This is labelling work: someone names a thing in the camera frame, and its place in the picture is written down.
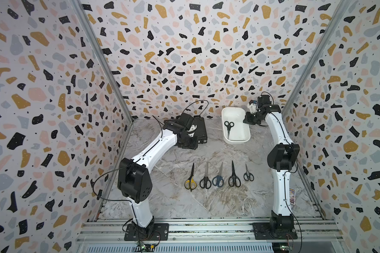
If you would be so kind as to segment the white plastic storage box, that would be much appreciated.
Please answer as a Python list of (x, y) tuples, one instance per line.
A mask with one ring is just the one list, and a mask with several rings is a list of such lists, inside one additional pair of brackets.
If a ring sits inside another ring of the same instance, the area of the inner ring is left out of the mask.
[[(224, 141), (227, 144), (243, 144), (250, 140), (251, 133), (249, 125), (244, 123), (243, 120), (246, 116), (246, 111), (243, 108), (238, 107), (226, 107), (222, 110), (222, 127)], [(227, 139), (227, 129), (224, 126), (225, 121), (232, 121), (235, 123), (231, 129), (230, 139)]]

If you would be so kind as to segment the yellow handled scissors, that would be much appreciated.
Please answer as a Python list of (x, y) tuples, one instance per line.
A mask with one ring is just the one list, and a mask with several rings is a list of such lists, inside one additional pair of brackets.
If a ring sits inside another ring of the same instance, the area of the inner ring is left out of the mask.
[(189, 178), (184, 183), (185, 189), (190, 190), (190, 191), (195, 190), (197, 187), (197, 183), (194, 180), (194, 170), (195, 170), (195, 164), (193, 163), (191, 174), (190, 174)]

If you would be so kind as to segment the black handled steel scissors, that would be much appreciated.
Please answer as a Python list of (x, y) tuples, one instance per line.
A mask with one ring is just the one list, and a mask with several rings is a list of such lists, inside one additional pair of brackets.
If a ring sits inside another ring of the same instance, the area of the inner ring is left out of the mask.
[(201, 179), (199, 184), (202, 189), (210, 189), (212, 186), (212, 182), (209, 178), (209, 164), (208, 163), (206, 164), (204, 177)]

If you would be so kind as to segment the blue handled scissors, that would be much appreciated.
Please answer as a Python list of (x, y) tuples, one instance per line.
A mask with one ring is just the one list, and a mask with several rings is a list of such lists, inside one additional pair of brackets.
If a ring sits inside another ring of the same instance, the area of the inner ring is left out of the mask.
[(222, 177), (223, 163), (221, 163), (218, 174), (213, 178), (212, 185), (218, 188), (224, 186), (224, 179)]

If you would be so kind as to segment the long all-black scissors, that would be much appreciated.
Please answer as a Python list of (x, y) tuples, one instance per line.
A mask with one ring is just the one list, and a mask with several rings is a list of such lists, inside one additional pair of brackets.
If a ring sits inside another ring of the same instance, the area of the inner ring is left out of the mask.
[(235, 173), (235, 166), (234, 166), (233, 161), (231, 163), (231, 167), (232, 167), (232, 174), (231, 174), (231, 176), (229, 176), (228, 184), (230, 187), (239, 188), (241, 186), (241, 180)]

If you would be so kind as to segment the small black thin scissors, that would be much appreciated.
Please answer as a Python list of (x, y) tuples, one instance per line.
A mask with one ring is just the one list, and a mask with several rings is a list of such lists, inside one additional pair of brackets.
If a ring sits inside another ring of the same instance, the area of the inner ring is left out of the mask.
[(249, 171), (248, 166), (246, 164), (246, 171), (243, 175), (245, 181), (254, 181), (254, 175)]

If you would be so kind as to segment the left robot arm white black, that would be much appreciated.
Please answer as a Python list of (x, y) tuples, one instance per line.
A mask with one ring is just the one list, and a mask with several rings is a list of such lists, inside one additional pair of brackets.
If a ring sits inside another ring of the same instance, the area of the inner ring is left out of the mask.
[(176, 119), (160, 122), (159, 127), (160, 133), (151, 144), (119, 164), (117, 188), (130, 203), (134, 224), (141, 229), (150, 229), (154, 223), (148, 196), (153, 188), (151, 171), (156, 163), (174, 146), (195, 150), (208, 139), (205, 120), (200, 116), (182, 113)]

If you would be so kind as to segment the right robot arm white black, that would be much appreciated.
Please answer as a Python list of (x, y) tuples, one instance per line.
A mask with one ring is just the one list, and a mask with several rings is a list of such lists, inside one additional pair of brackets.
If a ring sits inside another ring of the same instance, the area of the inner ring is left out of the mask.
[(267, 156), (274, 182), (274, 203), (270, 218), (271, 234), (288, 233), (294, 229), (294, 215), (290, 206), (290, 175), (300, 152), (300, 146), (289, 137), (282, 120), (281, 108), (274, 104), (272, 96), (262, 94), (249, 102), (249, 112), (243, 120), (249, 125), (266, 122), (270, 129), (274, 147)]

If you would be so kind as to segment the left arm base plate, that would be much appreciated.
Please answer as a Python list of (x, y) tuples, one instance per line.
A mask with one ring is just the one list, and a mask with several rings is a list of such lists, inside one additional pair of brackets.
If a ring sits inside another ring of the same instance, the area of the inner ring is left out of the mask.
[(134, 222), (126, 228), (124, 241), (166, 241), (170, 225), (168, 223), (150, 223), (146, 228), (139, 227)]

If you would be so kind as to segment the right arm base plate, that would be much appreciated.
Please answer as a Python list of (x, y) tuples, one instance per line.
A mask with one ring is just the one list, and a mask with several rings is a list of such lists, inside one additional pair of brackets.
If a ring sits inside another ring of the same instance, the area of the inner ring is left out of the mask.
[(269, 239), (297, 239), (295, 229), (272, 228), (269, 222), (255, 222), (252, 224), (255, 240)]

